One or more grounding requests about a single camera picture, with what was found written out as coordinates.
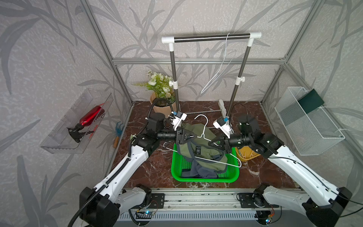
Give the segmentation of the olive green tank top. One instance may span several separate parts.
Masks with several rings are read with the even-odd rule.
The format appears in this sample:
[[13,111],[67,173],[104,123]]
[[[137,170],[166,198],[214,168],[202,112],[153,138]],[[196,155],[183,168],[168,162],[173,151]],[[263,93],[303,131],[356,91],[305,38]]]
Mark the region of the olive green tank top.
[[196,134],[196,138],[188,143],[177,145],[177,153],[182,155],[188,162],[197,162],[201,166],[210,168],[216,171],[217,174],[226,172],[227,157],[221,150],[213,149],[208,145],[209,140],[212,140],[216,135],[204,124],[189,124],[182,125]]

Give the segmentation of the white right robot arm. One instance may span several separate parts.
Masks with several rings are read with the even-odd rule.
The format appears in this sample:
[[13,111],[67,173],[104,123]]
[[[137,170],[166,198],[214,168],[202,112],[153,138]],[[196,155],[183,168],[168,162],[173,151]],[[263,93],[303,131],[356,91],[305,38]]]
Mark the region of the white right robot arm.
[[282,169],[303,189],[299,194],[263,183],[254,190],[249,202],[259,208],[267,204],[285,207],[306,216],[317,227],[333,227],[344,217],[344,209],[352,202],[352,193],[346,187],[338,188],[324,180],[276,135],[262,133],[253,116],[239,117],[239,133],[233,132],[228,121],[228,117],[220,117],[213,122],[213,126],[224,134],[214,138],[209,146],[228,152],[233,148],[249,147]]

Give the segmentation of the white wire hanger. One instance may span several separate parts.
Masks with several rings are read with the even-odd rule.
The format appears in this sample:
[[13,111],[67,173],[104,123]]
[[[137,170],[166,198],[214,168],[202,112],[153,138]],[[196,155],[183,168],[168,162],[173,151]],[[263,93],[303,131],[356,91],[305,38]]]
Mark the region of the white wire hanger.
[[[225,69],[223,69],[223,71],[220,73],[220,70],[221,70],[221,68],[222,68],[222,66],[223,66],[223,64],[224,64],[224,62],[225,62],[225,59],[226,59],[226,56],[227,56],[227,40],[228,40],[228,38],[229,38],[229,36],[231,36],[231,35],[234,35],[234,34],[231,34],[231,33],[228,33],[227,35],[226,35],[226,37],[225,37],[225,43],[224,43],[224,47],[225,47],[225,49],[224,49],[224,51],[221,51],[221,54],[223,54],[223,59],[222,59],[222,63],[220,64],[220,66],[219,66],[219,68],[218,68],[218,70],[216,71],[216,73],[215,73],[215,75],[208,81],[208,83],[204,86],[204,88],[201,90],[201,92],[200,92],[200,95],[202,96],[208,89],[209,89],[209,87],[210,86],[212,86],[212,84],[213,83],[215,83],[220,77],[221,77],[221,73],[223,73],[225,70],[226,70],[226,68]],[[213,50],[211,49],[209,52],[210,53],[212,53],[212,54],[215,54],[215,53],[217,53],[217,52],[219,52],[219,49],[221,49],[222,47],[219,47],[219,44],[220,43],[218,43],[217,45],[216,45],[216,48],[214,48]],[[227,66],[231,63],[231,61],[234,59],[234,57],[236,56],[236,50],[234,50],[234,51],[231,51],[229,54],[232,54],[233,53],[233,57],[231,58],[231,60],[228,62],[228,64],[227,64]]]
[[222,174],[226,172],[228,167],[242,166],[242,162],[233,154],[232,159],[237,161],[236,165],[227,162],[227,152],[218,147],[216,135],[206,128],[206,124],[181,124],[183,129],[186,129],[195,134],[192,140],[185,144],[177,144],[174,149],[174,154],[178,154],[186,159],[192,165],[190,168],[184,169],[182,172],[186,177],[192,177],[199,172],[206,174]]

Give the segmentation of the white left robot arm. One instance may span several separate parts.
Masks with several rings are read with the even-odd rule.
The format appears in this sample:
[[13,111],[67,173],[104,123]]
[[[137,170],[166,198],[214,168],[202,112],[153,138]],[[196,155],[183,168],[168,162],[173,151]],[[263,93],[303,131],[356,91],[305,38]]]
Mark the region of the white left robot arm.
[[[130,140],[129,151],[120,163],[94,188],[86,187],[79,196],[79,210],[69,222],[72,227],[80,218],[89,227],[112,227],[124,212],[138,205],[148,205],[151,190],[144,186],[122,190],[136,170],[159,147],[161,141],[185,144],[196,138],[196,134],[181,127],[187,114],[172,110],[167,118],[163,113],[149,112],[147,122],[140,132]],[[164,126],[171,120],[172,129]]]

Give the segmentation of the blue-grey tank top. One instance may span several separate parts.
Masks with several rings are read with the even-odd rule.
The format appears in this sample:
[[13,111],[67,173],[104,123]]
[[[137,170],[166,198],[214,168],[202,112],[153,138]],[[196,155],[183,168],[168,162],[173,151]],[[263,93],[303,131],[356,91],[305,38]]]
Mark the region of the blue-grey tank top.
[[190,168],[182,170],[182,178],[202,178],[217,179],[218,175],[215,170],[201,166],[197,162],[193,162]]

